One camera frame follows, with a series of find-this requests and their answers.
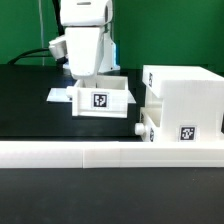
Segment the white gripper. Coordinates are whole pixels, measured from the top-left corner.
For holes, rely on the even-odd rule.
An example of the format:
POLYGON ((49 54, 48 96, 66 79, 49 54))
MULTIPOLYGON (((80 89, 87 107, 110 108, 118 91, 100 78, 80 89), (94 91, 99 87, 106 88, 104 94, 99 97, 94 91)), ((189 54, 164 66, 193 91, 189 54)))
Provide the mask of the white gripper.
POLYGON ((102 29, 67 27, 65 37, 72 77, 74 79, 94 77, 102 62, 102 29))

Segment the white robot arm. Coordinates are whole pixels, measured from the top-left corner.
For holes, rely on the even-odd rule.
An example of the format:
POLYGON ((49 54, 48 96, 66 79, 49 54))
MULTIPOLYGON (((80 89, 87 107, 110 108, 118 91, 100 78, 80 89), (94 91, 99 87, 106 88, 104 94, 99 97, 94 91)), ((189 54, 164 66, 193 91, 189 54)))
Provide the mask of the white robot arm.
POLYGON ((63 35, 49 42, 56 60, 68 59, 74 79, 118 70, 116 44, 111 38, 112 0, 61 0, 63 35))

